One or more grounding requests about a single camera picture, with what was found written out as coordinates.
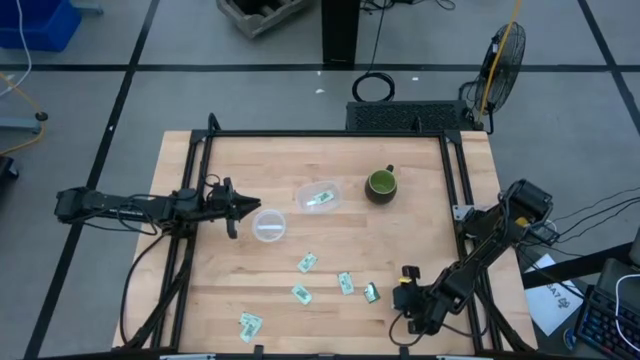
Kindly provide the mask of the black vented computer case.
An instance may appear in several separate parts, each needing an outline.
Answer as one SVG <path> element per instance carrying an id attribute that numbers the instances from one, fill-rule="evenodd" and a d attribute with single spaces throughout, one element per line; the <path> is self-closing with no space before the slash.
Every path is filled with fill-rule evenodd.
<path id="1" fill-rule="evenodd" d="M 345 127 L 350 131 L 472 130 L 466 103 L 450 101 L 349 102 Z"/>

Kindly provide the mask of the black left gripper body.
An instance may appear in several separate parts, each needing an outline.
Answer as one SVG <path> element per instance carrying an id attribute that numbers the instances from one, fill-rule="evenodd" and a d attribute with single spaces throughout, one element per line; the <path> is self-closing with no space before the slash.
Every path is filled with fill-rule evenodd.
<path id="1" fill-rule="evenodd" d="M 211 191 L 205 199 L 204 214 L 205 219 L 211 222 L 223 219 L 228 236 L 231 239 L 238 238 L 239 210 L 237 209 L 235 192 L 229 177 L 225 177 L 221 182 L 212 185 Z"/>

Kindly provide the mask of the grey stand foot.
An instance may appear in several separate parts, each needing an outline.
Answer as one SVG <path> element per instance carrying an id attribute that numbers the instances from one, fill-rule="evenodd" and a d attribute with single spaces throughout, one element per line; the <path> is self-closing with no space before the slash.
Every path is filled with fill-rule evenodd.
<path id="1" fill-rule="evenodd" d="M 29 131 L 39 134 L 43 129 L 43 123 L 49 118 L 46 112 L 36 112 L 33 117 L 8 117 L 0 116 L 0 129 Z"/>

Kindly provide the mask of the black metal table frame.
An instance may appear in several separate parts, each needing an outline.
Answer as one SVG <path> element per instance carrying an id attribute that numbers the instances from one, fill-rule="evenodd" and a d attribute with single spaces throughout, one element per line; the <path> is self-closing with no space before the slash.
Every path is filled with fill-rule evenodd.
<path id="1" fill-rule="evenodd" d="M 385 205 L 370 202 L 365 182 L 394 166 L 398 189 Z M 470 354 L 467 314 L 451 316 L 439 334 L 416 339 L 391 306 L 391 291 L 404 265 L 433 281 L 458 256 L 451 215 L 454 203 L 489 206 L 500 183 L 489 140 L 482 132 L 448 138 L 416 134 L 357 135 L 343 130 L 224 130 L 214 139 L 212 173 L 230 177 L 244 195 L 286 219 L 284 236 L 257 240 L 250 219 L 237 239 L 222 222 L 202 223 L 194 241 L 187 290 L 168 309 L 160 341 L 181 352 L 245 353 L 241 314 L 263 319 L 255 344 L 267 354 L 397 354 L 408 343 L 414 355 Z M 302 213 L 297 190 L 337 182 L 341 205 L 323 214 Z M 307 273 L 298 262 L 313 253 Z M 355 291 L 343 295 L 338 274 L 351 274 Z M 381 296 L 363 294 L 373 282 Z M 308 305 L 292 294 L 312 295 Z"/>

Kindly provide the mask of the dark green ceramic mug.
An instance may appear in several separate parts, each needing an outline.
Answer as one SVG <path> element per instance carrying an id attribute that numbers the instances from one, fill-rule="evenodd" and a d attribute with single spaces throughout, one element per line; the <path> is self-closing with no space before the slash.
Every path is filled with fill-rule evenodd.
<path id="1" fill-rule="evenodd" d="M 390 203 L 394 199 L 397 189 L 398 181 L 394 174 L 393 165 L 371 173 L 364 187 L 366 198 L 377 205 Z"/>

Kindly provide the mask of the oval clear plastic container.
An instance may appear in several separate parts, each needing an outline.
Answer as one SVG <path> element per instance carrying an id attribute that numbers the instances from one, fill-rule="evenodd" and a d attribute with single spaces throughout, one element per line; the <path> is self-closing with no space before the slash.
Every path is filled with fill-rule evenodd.
<path id="1" fill-rule="evenodd" d="M 315 205 L 313 197 L 324 191 L 332 191 L 335 195 L 334 199 L 321 205 Z M 337 182 L 319 181 L 300 187 L 296 192 L 295 200 L 302 213 L 323 214 L 336 210 L 341 205 L 342 191 Z"/>

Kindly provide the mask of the blue plastic bin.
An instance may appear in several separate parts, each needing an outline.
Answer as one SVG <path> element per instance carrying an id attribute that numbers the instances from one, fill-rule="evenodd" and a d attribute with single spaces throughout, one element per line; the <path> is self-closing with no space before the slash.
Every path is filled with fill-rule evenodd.
<path id="1" fill-rule="evenodd" d="M 0 0 L 0 48 L 61 52 L 80 23 L 70 0 Z"/>

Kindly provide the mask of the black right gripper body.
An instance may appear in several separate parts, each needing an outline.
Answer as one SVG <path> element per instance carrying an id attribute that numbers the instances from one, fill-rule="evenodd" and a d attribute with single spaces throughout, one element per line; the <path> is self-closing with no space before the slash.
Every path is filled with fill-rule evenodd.
<path id="1" fill-rule="evenodd" d="M 410 334 L 435 335 L 442 325 L 436 311 L 437 299 L 431 295 L 430 286 L 418 284 L 420 277 L 420 269 L 417 266 L 402 267 L 399 286 L 407 288 L 407 299 L 403 302 L 408 312 L 408 316 L 404 317 L 407 319 L 407 330 Z"/>

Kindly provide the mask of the white paper sheet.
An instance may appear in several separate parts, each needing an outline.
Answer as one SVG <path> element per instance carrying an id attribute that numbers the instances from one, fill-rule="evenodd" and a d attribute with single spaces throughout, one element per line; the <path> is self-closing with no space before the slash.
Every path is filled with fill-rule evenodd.
<path id="1" fill-rule="evenodd" d="M 525 291 L 535 325 L 552 335 L 583 303 L 583 292 L 571 280 L 551 283 Z"/>

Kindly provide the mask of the black backlit keyboard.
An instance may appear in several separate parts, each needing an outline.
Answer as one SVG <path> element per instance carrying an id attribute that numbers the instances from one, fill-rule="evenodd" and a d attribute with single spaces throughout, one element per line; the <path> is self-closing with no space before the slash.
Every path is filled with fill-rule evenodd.
<path id="1" fill-rule="evenodd" d="M 615 297 L 594 285 L 587 287 L 575 336 L 613 360 L 640 360 L 640 308 L 622 301 L 615 313 Z"/>

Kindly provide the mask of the black diagonal beam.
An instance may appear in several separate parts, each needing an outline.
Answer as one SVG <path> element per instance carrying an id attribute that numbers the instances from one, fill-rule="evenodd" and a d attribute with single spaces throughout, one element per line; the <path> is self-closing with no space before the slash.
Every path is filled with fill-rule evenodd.
<path id="1" fill-rule="evenodd" d="M 540 270 L 534 269 L 522 275 L 523 285 L 525 289 L 530 289 L 600 273 L 605 267 L 605 262 L 609 259 L 618 260 L 629 266 L 640 267 L 640 243 L 629 242 L 543 267 Z"/>

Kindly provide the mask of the black upright column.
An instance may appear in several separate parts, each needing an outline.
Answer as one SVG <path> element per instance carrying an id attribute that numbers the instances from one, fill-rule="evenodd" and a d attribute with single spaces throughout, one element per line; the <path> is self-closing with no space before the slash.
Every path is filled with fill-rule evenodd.
<path id="1" fill-rule="evenodd" d="M 360 0 L 321 0 L 324 64 L 355 63 Z"/>

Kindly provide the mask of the grey moulded packaging tray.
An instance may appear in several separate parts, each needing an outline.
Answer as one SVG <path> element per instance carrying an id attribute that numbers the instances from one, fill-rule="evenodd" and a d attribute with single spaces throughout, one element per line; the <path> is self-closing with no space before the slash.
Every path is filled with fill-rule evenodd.
<path id="1" fill-rule="evenodd" d="M 218 10 L 249 39 L 293 19 L 314 2 L 315 0 L 215 0 Z"/>

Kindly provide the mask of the black floor fan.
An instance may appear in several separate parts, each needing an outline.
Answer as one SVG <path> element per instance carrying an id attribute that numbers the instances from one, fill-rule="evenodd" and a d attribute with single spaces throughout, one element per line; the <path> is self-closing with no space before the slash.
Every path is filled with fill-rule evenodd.
<path id="1" fill-rule="evenodd" d="M 483 130 L 489 119 L 488 135 L 494 132 L 494 114 L 508 99 L 519 75 L 526 48 L 526 33 L 517 22 L 503 25 L 491 38 L 480 71 L 474 80 L 458 89 L 458 99 L 467 102 L 473 130 Z"/>

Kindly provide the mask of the round clear plastic container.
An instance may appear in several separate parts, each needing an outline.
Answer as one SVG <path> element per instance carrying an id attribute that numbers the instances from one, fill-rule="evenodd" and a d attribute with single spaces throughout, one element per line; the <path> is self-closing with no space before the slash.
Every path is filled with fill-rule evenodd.
<path id="1" fill-rule="evenodd" d="M 252 232 L 261 242 L 271 243 L 280 240 L 286 232 L 284 215 L 273 209 L 263 210 L 252 221 Z"/>

